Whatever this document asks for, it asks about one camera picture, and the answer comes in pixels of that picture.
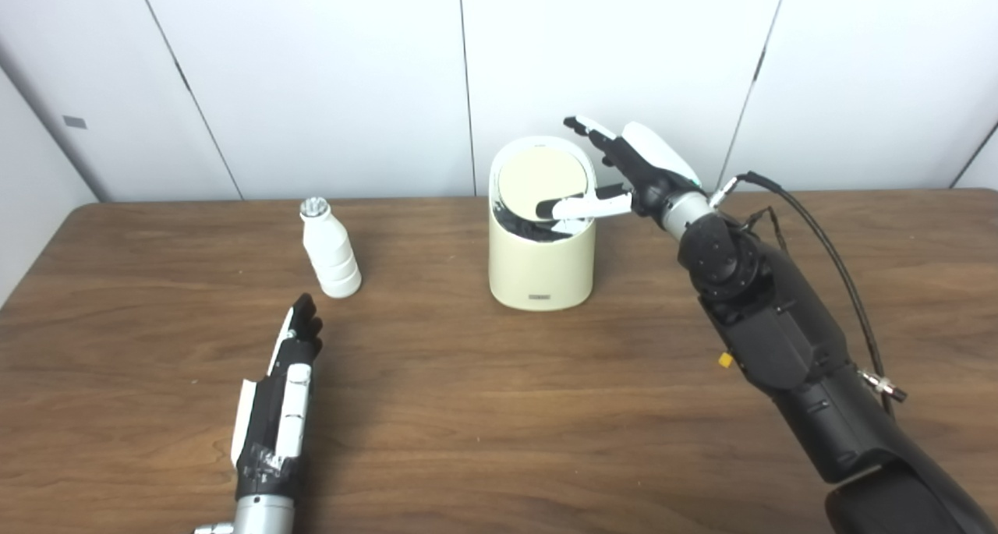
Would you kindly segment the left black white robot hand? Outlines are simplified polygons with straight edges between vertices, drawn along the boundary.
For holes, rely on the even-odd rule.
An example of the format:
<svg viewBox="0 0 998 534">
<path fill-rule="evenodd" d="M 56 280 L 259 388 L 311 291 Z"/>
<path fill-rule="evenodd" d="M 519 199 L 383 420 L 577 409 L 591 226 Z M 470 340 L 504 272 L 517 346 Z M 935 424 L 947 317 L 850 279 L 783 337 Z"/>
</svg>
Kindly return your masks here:
<svg viewBox="0 0 998 534">
<path fill-rule="evenodd" d="M 231 449 L 236 500 L 295 500 L 302 491 L 304 430 L 321 328 L 313 296 L 303 293 L 285 314 L 264 377 L 242 382 Z"/>
</svg>

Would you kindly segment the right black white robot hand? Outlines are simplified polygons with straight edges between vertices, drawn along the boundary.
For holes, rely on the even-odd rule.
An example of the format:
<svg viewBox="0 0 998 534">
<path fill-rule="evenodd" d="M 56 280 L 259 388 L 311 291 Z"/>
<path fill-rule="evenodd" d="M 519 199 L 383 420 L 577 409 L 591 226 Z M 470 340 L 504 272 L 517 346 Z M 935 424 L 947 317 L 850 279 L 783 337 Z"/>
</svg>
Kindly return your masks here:
<svg viewBox="0 0 998 534">
<path fill-rule="evenodd" d="M 548 219 L 617 217 L 635 212 L 661 228 L 682 233 L 713 212 L 708 194 L 691 165 L 652 129 L 630 122 L 619 135 L 587 116 L 567 116 L 564 125 L 587 137 L 603 153 L 603 163 L 624 176 L 624 185 L 599 187 L 578 196 L 540 201 L 536 215 Z"/>
</svg>

